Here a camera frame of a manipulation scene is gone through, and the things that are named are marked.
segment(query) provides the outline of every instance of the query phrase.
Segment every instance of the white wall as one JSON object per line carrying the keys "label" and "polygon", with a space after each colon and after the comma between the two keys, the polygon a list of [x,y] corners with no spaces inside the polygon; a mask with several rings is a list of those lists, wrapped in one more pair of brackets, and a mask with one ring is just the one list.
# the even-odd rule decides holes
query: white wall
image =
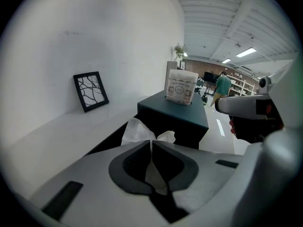
{"label": "white wall", "polygon": [[1,41],[2,148],[80,107],[75,74],[99,71],[110,102],[161,91],[183,42],[178,0],[26,0]]}

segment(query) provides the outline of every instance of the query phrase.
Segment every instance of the person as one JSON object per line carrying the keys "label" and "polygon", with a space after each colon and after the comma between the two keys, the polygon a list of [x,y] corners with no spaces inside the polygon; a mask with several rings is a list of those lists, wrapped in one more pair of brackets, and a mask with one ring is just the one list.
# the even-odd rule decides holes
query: person
{"label": "person", "polygon": [[212,96],[214,96],[214,94],[216,93],[216,90],[217,90],[217,86],[216,86],[216,88],[214,89],[214,92],[213,92]]}
{"label": "person", "polygon": [[216,93],[214,94],[214,98],[210,106],[213,106],[215,101],[218,98],[225,97],[229,95],[229,91],[231,89],[232,81],[226,76],[226,72],[222,71],[221,76],[216,81],[217,88]]}

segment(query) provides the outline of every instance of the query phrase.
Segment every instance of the fluorescent light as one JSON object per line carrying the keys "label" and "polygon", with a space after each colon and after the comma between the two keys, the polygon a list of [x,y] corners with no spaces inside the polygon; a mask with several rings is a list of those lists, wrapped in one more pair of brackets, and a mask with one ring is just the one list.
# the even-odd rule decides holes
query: fluorescent light
{"label": "fluorescent light", "polygon": [[231,59],[226,59],[225,61],[223,61],[222,63],[225,64],[227,62],[231,61]]}
{"label": "fluorescent light", "polygon": [[225,137],[224,130],[223,130],[223,127],[221,125],[221,121],[217,119],[217,123],[218,123],[221,135]]}
{"label": "fluorescent light", "polygon": [[249,48],[248,50],[243,51],[240,54],[237,54],[237,56],[238,57],[243,57],[244,55],[248,55],[248,54],[253,53],[253,52],[256,52],[256,50],[254,48]]}

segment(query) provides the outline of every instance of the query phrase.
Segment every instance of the white floor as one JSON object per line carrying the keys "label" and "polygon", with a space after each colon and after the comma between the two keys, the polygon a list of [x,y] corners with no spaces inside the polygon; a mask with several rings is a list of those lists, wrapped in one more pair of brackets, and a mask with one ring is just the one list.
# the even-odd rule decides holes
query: white floor
{"label": "white floor", "polygon": [[229,116],[216,111],[214,105],[210,107],[213,97],[211,95],[207,95],[207,97],[208,101],[204,108],[209,129],[200,141],[199,149],[243,155],[250,143],[237,139],[235,135],[231,133],[232,127],[229,125]]}

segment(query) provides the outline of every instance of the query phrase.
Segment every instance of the branch artwork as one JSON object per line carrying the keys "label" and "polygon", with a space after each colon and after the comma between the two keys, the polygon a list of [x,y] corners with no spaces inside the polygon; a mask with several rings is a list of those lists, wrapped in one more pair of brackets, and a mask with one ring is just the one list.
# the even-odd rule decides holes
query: branch artwork
{"label": "branch artwork", "polygon": [[98,71],[74,75],[73,78],[84,112],[109,103]]}
{"label": "branch artwork", "polygon": [[78,83],[86,106],[104,101],[96,76],[78,78]]}

